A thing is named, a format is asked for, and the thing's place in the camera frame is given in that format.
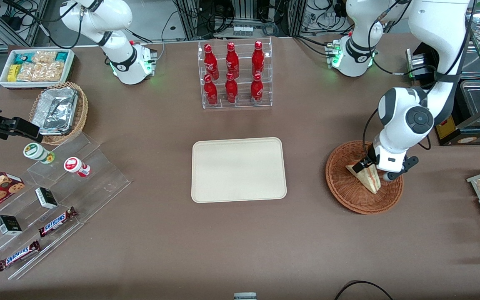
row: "table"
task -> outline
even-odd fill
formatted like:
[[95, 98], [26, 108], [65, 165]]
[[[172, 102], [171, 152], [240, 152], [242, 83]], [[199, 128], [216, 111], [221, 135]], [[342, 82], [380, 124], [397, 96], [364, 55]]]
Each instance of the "table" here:
[[[321, 300], [354, 279], [400, 300], [480, 299], [480, 207], [465, 182], [480, 173], [480, 146], [414, 147], [420, 163], [395, 207], [348, 211], [327, 187], [325, 162], [361, 138], [381, 95], [406, 78], [376, 67], [347, 78], [291, 38], [272, 41], [274, 106], [232, 112], [201, 108], [196, 42], [168, 44], [156, 76], [135, 86], [114, 78], [100, 48], [75, 48], [72, 78], [90, 103], [84, 131], [134, 182], [22, 279], [0, 276], [0, 299], [207, 300], [253, 291], [261, 300]], [[387, 34], [376, 58], [403, 70], [404, 50], [418, 43]], [[26, 118], [37, 94], [2, 88], [3, 115]], [[374, 120], [367, 137], [380, 129]], [[192, 145], [257, 137], [282, 140], [287, 196], [194, 203]], [[26, 143], [0, 140], [1, 171], [32, 164], [21, 154]], [[382, 298], [368, 287], [341, 299], [349, 295]]]

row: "clear plastic shelf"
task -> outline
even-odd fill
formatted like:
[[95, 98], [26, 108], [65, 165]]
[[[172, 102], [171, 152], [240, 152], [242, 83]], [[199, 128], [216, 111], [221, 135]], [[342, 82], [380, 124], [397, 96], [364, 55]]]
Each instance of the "clear plastic shelf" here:
[[[8, 279], [22, 277], [130, 184], [125, 175], [103, 155], [99, 144], [84, 133], [59, 145], [53, 152], [55, 161], [49, 165], [35, 163], [21, 175], [26, 184], [21, 194], [0, 205], [0, 215], [15, 216], [23, 230], [16, 236], [3, 235], [0, 231], [0, 260], [27, 247], [34, 240], [39, 241], [42, 249], [0, 272]], [[90, 165], [90, 175], [80, 177], [66, 172], [63, 163], [71, 156]], [[56, 209], [50, 210], [40, 205], [35, 194], [38, 186], [53, 192], [59, 203]], [[78, 215], [40, 238], [38, 229], [72, 206]]]
[[[251, 103], [251, 83], [253, 82], [253, 74], [251, 73], [251, 55], [255, 50], [255, 41], [262, 42], [262, 51], [264, 52], [264, 70], [261, 74], [261, 82], [264, 85], [262, 90], [262, 101], [258, 105]], [[225, 64], [225, 57], [227, 57], [227, 42], [224, 40], [207, 40], [199, 42], [198, 44], [198, 66], [200, 74], [201, 99], [204, 109], [219, 109], [219, 108], [267, 108], [273, 105], [273, 63], [272, 63], [272, 40], [271, 38], [248, 38], [234, 40], [235, 50], [240, 61], [240, 76], [236, 78], [238, 84], [238, 99], [236, 104], [231, 104], [227, 101], [227, 93], [225, 91], [225, 75], [227, 74], [227, 65]], [[220, 77], [214, 80], [217, 88], [217, 106], [210, 106], [206, 101], [204, 80], [206, 74], [205, 69], [205, 52], [203, 46], [211, 44], [212, 52], [217, 59], [217, 69]]]

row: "red bottle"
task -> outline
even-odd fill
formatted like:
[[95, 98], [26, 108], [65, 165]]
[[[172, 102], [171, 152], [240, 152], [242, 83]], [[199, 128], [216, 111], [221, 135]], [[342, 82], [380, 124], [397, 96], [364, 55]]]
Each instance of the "red bottle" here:
[[227, 91], [227, 101], [231, 104], [236, 103], [238, 96], [238, 84], [232, 72], [227, 73], [227, 82], [225, 82], [225, 90]]
[[251, 73], [253, 73], [253, 76], [255, 76], [257, 73], [262, 74], [264, 71], [264, 52], [262, 47], [263, 43], [257, 40], [257, 42], [255, 42], [255, 51], [251, 57]]
[[227, 43], [225, 63], [227, 63], [227, 72], [231, 72], [235, 78], [238, 78], [240, 76], [240, 63], [238, 62], [238, 54], [235, 51], [234, 42]]
[[205, 74], [204, 77], [205, 85], [203, 89], [205, 90], [205, 96], [207, 98], [208, 105], [217, 106], [218, 105], [218, 90], [216, 85], [212, 82], [212, 77], [209, 74]]
[[253, 105], [259, 105], [263, 101], [263, 88], [264, 85], [260, 81], [260, 73], [253, 76], [253, 82], [251, 83], [251, 103]]
[[212, 46], [210, 44], [206, 44], [204, 46], [205, 49], [205, 69], [207, 73], [212, 76], [213, 80], [218, 80], [220, 78], [220, 72], [218, 72], [218, 60], [214, 53], [212, 53]]

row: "snickers bar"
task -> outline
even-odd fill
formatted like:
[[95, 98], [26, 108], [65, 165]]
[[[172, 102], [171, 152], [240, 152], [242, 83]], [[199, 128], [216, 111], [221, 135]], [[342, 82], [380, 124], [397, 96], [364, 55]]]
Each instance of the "snickers bar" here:
[[21, 249], [20, 251], [14, 253], [14, 255], [9, 256], [6, 258], [6, 260], [0, 260], [0, 272], [5, 270], [6, 268], [10, 267], [11, 264], [23, 260], [26, 256], [29, 256], [30, 254], [40, 251], [40, 243], [38, 243], [37, 240], [35, 240], [32, 244], [29, 246]]
[[46, 226], [40, 228], [38, 231], [40, 231], [40, 237], [45, 237], [48, 235], [48, 233], [54, 231], [55, 229], [59, 228], [62, 224], [66, 223], [70, 218], [72, 218], [74, 215], [76, 215], [77, 212], [73, 207], [70, 207], [67, 211], [65, 211], [63, 214], [58, 216], [55, 220], [52, 220], [49, 222]]

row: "round wicker basket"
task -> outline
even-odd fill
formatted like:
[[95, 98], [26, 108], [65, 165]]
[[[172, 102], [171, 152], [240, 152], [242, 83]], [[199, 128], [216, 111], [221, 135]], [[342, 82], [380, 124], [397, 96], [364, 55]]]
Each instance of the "round wicker basket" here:
[[352, 141], [339, 145], [329, 156], [325, 165], [325, 178], [329, 189], [335, 198], [352, 211], [371, 215], [384, 213], [393, 207], [403, 192], [403, 178], [387, 182], [381, 177], [381, 189], [377, 194], [370, 192], [358, 179], [351, 174], [345, 165], [364, 158], [362, 141]]
[[[77, 84], [74, 84], [72, 82], [57, 84], [53, 87], [48, 87], [47, 89], [61, 89], [67, 87], [75, 89], [79, 93], [79, 98], [77, 100], [77, 108], [75, 109], [75, 116], [72, 125], [72, 131], [70, 131], [68, 135], [44, 135], [44, 139], [42, 140], [42, 143], [44, 144], [49, 144], [53, 146], [60, 145], [68, 139], [77, 137], [84, 127], [84, 123], [86, 122], [86, 114], [88, 113], [88, 100], [86, 99], [86, 95], [84, 94], [83, 90]], [[29, 113], [29, 122], [33, 120], [33, 116], [35, 114], [36, 106], [38, 105], [39, 100], [40, 95], [36, 97], [36, 101], [32, 105], [33, 108]]]

